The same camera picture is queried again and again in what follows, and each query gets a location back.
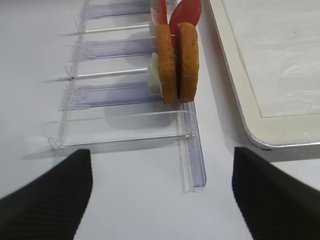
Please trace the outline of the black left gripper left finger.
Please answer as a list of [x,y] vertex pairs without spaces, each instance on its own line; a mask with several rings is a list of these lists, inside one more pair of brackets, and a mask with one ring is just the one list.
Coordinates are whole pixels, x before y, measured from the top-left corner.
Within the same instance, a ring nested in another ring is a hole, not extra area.
[[93,189],[91,152],[78,149],[0,200],[2,240],[72,240]]

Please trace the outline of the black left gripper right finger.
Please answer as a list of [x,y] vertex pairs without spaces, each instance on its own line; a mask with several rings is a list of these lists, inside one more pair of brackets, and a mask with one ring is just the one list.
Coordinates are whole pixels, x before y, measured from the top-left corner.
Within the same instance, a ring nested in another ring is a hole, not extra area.
[[246,147],[234,149],[232,191],[255,240],[318,240],[320,192]]

